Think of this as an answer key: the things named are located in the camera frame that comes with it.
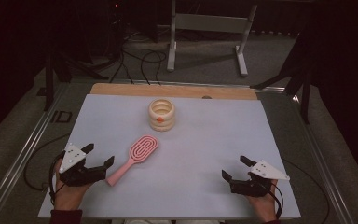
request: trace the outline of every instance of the pink hairbrush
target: pink hairbrush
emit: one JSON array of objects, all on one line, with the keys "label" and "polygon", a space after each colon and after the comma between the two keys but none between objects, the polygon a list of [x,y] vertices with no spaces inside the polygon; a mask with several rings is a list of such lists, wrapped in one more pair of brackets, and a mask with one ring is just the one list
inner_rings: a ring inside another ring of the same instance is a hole
[{"label": "pink hairbrush", "polygon": [[158,141],[155,137],[144,135],[136,141],[130,149],[129,159],[124,165],[116,170],[112,175],[106,178],[106,182],[110,186],[114,186],[118,180],[127,172],[130,167],[135,164],[146,160],[152,152],[158,147]]}]

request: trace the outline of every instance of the white metal stand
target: white metal stand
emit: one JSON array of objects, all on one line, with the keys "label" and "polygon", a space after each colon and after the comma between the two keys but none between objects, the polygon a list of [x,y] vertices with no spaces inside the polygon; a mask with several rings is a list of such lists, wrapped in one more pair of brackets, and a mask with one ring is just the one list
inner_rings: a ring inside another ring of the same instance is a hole
[{"label": "white metal stand", "polygon": [[253,5],[248,18],[181,14],[176,13],[176,0],[172,0],[171,42],[167,70],[172,72],[175,67],[176,29],[229,32],[242,34],[241,44],[236,46],[235,51],[241,75],[246,77],[248,75],[248,70],[246,69],[243,57],[243,49],[245,48],[246,40],[251,31],[256,9],[257,5]]}]

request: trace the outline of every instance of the hand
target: hand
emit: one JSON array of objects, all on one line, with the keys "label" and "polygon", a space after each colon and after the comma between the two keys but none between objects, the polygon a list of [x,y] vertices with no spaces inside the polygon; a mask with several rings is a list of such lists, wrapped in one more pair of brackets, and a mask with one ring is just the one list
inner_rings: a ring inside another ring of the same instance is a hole
[{"label": "hand", "polygon": [[55,165],[57,192],[55,195],[54,209],[62,211],[77,210],[83,200],[84,194],[93,183],[81,187],[69,187],[64,185],[60,180],[59,173],[61,163],[62,159],[59,159]]},{"label": "hand", "polygon": [[[278,180],[271,180],[271,183],[273,184],[271,186],[271,192],[275,194],[274,185],[277,185]],[[266,196],[258,198],[246,196],[246,198],[262,222],[269,222],[277,219],[275,215],[275,200],[271,195],[266,194]]]}]

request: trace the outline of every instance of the hairbrush handle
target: hairbrush handle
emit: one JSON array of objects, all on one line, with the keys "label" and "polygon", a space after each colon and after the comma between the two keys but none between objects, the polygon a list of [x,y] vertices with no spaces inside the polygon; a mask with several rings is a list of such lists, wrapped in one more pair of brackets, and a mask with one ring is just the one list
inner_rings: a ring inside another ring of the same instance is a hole
[{"label": "hairbrush handle", "polygon": [[134,164],[134,161],[132,159],[127,160],[124,165],[122,165],[118,170],[116,170],[112,175],[106,178],[106,182],[110,186],[114,186],[118,180],[130,169],[130,167]]}]

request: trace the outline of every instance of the white tabletop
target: white tabletop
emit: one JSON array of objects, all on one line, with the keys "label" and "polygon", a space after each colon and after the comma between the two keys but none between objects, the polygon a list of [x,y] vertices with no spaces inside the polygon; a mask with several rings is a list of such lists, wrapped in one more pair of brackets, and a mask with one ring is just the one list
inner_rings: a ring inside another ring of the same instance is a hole
[{"label": "white tabletop", "polygon": [[[165,133],[148,125],[147,108],[158,97],[88,95],[69,143],[94,143],[86,166],[100,166],[115,156],[111,175],[128,159],[142,135],[158,139],[158,148],[134,164],[113,186],[95,183],[80,208],[84,217],[148,219],[233,219],[253,217],[239,194],[230,193],[222,169],[235,179],[250,170],[240,155],[267,161],[285,173],[260,101],[168,97],[176,107],[175,126]],[[289,181],[279,181],[284,198],[282,218],[300,217]],[[39,212],[49,217],[48,194]]]}]

